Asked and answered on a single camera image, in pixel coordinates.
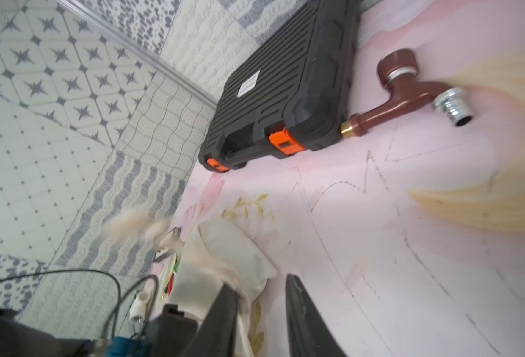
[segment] gray patterned tile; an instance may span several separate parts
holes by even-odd
[[[48,264],[0,254],[0,279],[46,271]],[[29,303],[41,277],[16,279],[0,283],[0,309],[23,310]]]

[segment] chrome hose connector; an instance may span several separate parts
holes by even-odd
[[[466,104],[464,96],[464,89],[451,88],[435,98],[433,108],[444,111],[454,126],[466,125],[473,120],[473,113]]]

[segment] black device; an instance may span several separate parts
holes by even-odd
[[[227,80],[199,161],[242,168],[341,139],[357,51],[359,0],[309,0]]]
[[[146,347],[131,353],[232,357],[238,304],[238,294],[224,284],[198,331],[195,320],[185,318],[177,306],[166,305],[145,330]],[[95,352],[97,343],[91,340],[56,339],[14,322],[15,315],[13,311],[0,311],[0,357],[79,357]],[[345,357],[300,278],[291,274],[286,277],[286,323],[291,357]]]

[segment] white cloth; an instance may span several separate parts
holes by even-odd
[[[178,305],[180,311],[193,315],[200,323],[223,286],[220,278],[197,268],[193,264],[194,259],[185,260],[186,256],[205,255],[234,268],[241,279],[249,306],[266,286],[266,279],[275,278],[278,274],[258,247],[228,220],[216,219],[194,227],[185,242],[168,303]],[[249,326],[241,319],[237,320],[235,356],[253,356],[248,329]]]

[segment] white label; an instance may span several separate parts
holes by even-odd
[[[247,92],[252,90],[257,85],[257,79],[258,79],[258,75],[260,74],[260,72],[261,71],[258,70],[258,72],[256,72],[252,76],[250,76],[249,79],[247,79],[246,81],[242,82],[241,88],[238,90],[237,97],[240,98],[240,97],[244,96]]]

